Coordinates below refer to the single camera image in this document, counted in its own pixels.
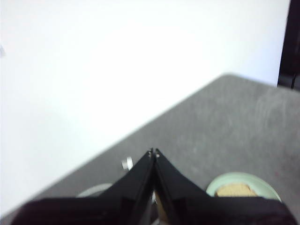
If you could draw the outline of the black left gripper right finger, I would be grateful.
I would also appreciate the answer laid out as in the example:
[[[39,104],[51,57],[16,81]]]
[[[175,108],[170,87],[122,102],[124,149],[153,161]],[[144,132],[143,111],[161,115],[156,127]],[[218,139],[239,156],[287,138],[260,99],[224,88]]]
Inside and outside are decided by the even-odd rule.
[[[154,150],[156,192],[172,225],[293,225],[279,201],[263,197],[212,197]]]

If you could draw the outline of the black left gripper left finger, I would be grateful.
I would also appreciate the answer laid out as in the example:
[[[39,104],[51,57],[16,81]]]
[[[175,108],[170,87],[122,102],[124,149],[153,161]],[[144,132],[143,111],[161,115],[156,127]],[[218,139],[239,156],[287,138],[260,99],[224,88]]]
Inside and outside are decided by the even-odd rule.
[[[130,225],[138,224],[149,204],[155,163],[153,149],[98,196],[44,198],[21,207],[14,225]]]

